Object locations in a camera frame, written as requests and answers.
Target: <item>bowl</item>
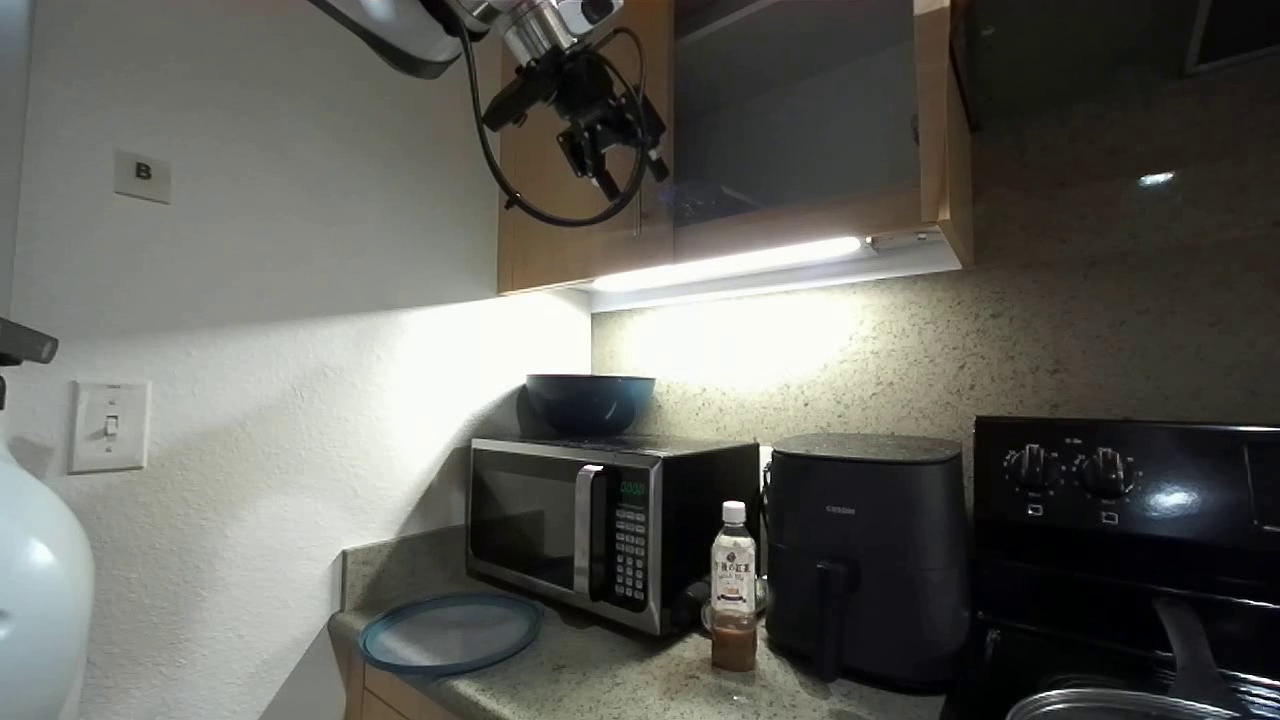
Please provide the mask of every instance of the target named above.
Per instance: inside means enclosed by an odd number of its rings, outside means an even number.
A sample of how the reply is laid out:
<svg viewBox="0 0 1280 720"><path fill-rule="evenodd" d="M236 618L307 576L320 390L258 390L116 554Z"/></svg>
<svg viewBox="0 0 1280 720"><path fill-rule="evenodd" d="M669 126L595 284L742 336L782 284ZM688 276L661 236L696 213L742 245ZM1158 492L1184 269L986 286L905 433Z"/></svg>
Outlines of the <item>bowl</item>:
<svg viewBox="0 0 1280 720"><path fill-rule="evenodd" d="M621 434L654 401L654 377L530 377L530 413L571 439Z"/></svg>

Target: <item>plate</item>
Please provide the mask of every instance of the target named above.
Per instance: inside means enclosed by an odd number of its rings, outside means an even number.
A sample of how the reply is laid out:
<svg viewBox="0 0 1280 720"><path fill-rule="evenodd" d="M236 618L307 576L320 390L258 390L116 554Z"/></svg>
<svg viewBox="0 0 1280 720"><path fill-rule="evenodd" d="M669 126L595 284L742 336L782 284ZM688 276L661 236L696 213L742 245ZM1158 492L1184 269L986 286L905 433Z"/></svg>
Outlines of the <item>plate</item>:
<svg viewBox="0 0 1280 720"><path fill-rule="evenodd" d="M362 646L389 673L464 677L526 650L538 626L542 612L526 597L444 591L377 615Z"/></svg>

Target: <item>electrical outlet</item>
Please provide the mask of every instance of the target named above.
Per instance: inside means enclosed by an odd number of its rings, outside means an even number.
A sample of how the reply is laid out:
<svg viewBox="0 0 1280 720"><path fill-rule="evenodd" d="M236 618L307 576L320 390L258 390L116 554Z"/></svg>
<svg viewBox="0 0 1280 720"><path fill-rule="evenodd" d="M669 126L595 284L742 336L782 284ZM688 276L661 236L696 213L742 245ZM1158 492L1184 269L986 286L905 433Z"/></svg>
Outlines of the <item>electrical outlet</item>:
<svg viewBox="0 0 1280 720"><path fill-rule="evenodd" d="M77 383L72 471L149 469L149 383Z"/></svg>
<svg viewBox="0 0 1280 720"><path fill-rule="evenodd" d="M156 156L116 151L116 196L168 205L172 169L165 161L156 161Z"/></svg>

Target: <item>black stove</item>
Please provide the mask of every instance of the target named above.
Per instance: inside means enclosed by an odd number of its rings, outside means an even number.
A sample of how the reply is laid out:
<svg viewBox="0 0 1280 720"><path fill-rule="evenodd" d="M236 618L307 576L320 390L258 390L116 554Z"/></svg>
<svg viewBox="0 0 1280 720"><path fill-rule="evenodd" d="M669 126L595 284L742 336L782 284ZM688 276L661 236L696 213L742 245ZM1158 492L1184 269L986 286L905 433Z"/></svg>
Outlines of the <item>black stove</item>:
<svg viewBox="0 0 1280 720"><path fill-rule="evenodd" d="M982 415L972 459L976 632L946 715L1121 688L1280 720L1280 429Z"/></svg>

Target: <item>microwave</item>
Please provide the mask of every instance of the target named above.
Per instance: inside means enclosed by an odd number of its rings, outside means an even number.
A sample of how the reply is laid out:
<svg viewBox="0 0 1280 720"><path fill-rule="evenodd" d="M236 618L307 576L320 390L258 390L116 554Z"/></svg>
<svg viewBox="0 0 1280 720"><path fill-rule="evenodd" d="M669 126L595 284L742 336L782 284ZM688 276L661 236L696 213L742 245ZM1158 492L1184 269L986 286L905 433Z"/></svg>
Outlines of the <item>microwave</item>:
<svg viewBox="0 0 1280 720"><path fill-rule="evenodd" d="M762 517L762 442L473 439L467 570L671 636L725 500Z"/></svg>

